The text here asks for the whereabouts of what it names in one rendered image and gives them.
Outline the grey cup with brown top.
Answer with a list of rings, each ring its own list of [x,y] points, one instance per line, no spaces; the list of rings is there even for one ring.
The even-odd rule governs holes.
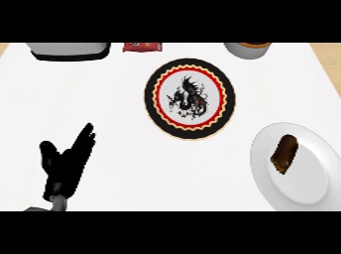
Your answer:
[[[226,43],[229,52],[243,60],[261,58],[268,47],[270,43]]]

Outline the brown sweet potato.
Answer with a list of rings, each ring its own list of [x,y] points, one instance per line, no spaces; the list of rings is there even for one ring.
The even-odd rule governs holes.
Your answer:
[[[273,155],[270,156],[273,166],[282,175],[286,174],[286,171],[291,167],[297,150],[298,150],[297,138],[289,134],[283,135],[279,140]]]

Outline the black red patterned plate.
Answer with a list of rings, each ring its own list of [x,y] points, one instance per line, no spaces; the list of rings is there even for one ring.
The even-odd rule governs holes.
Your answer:
[[[171,61],[150,75],[144,106],[167,134],[183,140],[208,138],[235,113],[236,93],[227,75],[202,60]]]

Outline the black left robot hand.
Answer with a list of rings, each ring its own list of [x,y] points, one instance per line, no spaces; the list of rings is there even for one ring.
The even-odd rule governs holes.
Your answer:
[[[62,195],[65,198],[74,196],[93,146],[94,133],[90,123],[82,129],[72,147],[63,153],[57,151],[50,141],[44,141],[40,144],[43,169],[48,176],[43,195],[46,201],[50,201],[51,197],[57,195]]]

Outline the red snack packet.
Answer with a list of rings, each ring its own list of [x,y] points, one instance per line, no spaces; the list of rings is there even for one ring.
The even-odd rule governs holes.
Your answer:
[[[125,52],[161,52],[162,51],[162,44],[161,43],[125,43],[122,50]]]

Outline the grey black appliance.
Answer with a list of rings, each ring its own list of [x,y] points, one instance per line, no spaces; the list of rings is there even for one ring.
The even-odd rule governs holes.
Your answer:
[[[40,61],[82,62],[102,60],[111,43],[28,43],[28,47]]]

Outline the plain white plate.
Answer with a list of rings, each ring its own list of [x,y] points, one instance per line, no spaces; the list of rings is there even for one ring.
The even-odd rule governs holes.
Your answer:
[[[286,134],[297,138],[298,149],[282,174],[270,157]],[[252,141],[251,167],[274,210],[341,211],[341,157],[317,130],[288,122],[266,125]]]

